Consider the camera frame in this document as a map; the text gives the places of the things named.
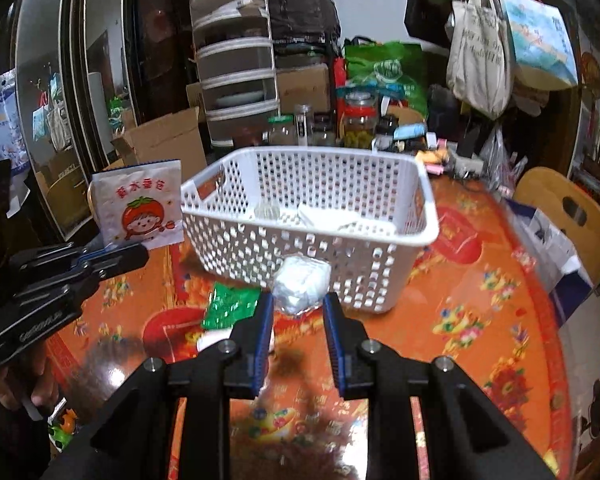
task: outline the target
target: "green lid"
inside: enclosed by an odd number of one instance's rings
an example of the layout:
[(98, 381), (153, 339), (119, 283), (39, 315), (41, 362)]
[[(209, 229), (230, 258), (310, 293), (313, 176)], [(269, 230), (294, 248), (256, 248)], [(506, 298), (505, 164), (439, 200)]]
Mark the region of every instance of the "green lid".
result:
[(293, 115), (280, 115), (277, 117), (270, 117), (269, 124), (274, 123), (292, 123), (294, 121)]

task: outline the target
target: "round table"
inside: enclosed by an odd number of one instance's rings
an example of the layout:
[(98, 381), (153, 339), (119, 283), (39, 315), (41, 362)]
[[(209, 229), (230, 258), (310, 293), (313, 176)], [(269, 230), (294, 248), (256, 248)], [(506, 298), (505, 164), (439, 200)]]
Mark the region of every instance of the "round table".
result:
[[(453, 356), (567, 478), (568, 386), (554, 306), (533, 260), (490, 195), (443, 177), (432, 187), (440, 236), (420, 252), (400, 300), (385, 314), (347, 315), (405, 357)], [(101, 283), (82, 317), (48, 340), (56, 377), (83, 421), (147, 355), (167, 362), (196, 355), (214, 281), (185, 242), (153, 250), (144, 268)], [(367, 402), (339, 398), (321, 311), (296, 320), (276, 314), (274, 334), (260, 397), (231, 403), (232, 477), (364, 478)], [(426, 436), (414, 412), (420, 477), (428, 478)], [(176, 436), (170, 478), (178, 454)]]

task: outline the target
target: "logo on green bag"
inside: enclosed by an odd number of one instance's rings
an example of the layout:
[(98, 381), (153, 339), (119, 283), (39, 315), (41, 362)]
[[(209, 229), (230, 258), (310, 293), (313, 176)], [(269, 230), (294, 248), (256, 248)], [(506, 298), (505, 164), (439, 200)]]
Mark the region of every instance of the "logo on green bag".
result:
[(384, 83), (395, 83), (402, 75), (402, 66), (399, 59), (385, 59), (374, 63), (376, 78)]

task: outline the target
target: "metal screw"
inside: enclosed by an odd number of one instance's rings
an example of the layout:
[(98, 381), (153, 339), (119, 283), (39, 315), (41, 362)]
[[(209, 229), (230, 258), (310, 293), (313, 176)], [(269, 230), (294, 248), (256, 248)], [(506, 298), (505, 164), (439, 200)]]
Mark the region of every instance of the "metal screw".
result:
[(455, 364), (454, 360), (446, 355), (441, 355), (440, 357), (436, 357), (433, 361), (438, 368), (440, 368), (443, 372), (448, 372), (449, 370), (453, 370)]
[(375, 354), (382, 348), (382, 343), (375, 339), (365, 339), (362, 342), (362, 349), (369, 354)]
[(145, 370), (147, 370), (149, 372), (156, 372), (160, 368), (162, 368), (163, 363), (164, 362), (162, 359), (158, 359), (155, 357), (149, 357), (148, 359), (146, 359), (144, 361), (144, 363), (142, 363), (142, 366), (144, 367)]
[(230, 339), (222, 339), (222, 341), (218, 343), (218, 350), (223, 354), (230, 354), (235, 350), (235, 342)]

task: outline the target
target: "jar with red lid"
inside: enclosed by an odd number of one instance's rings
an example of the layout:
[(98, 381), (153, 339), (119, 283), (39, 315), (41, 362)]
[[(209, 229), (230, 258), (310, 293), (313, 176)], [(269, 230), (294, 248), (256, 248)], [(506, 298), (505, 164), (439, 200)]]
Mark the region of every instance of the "jar with red lid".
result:
[(346, 148), (371, 149), (378, 124), (378, 101), (370, 92), (350, 92), (345, 95), (342, 117)]

